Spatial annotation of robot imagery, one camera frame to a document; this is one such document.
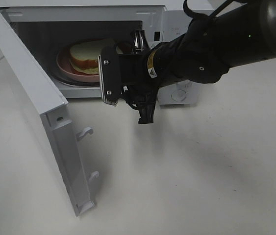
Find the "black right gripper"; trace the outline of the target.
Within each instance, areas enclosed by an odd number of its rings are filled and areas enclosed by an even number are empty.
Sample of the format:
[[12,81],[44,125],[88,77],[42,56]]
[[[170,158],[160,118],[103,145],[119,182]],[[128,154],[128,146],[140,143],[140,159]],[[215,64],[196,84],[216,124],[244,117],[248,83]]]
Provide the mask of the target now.
[[139,112],[138,124],[152,124],[156,97],[161,82],[161,66],[158,48],[150,50],[145,31],[135,29],[131,33],[131,54],[119,56],[121,94],[130,108]]

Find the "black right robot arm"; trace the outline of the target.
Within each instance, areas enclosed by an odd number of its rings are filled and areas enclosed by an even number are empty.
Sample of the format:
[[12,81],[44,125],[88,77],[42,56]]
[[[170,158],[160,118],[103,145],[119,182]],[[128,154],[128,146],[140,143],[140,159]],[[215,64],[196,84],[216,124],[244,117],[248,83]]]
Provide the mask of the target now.
[[276,0],[244,0],[223,13],[228,5],[225,1],[206,15],[184,4],[191,18],[184,34],[138,55],[120,56],[120,96],[139,112],[139,124],[153,123],[161,87],[183,80],[213,84],[231,68],[276,58]]

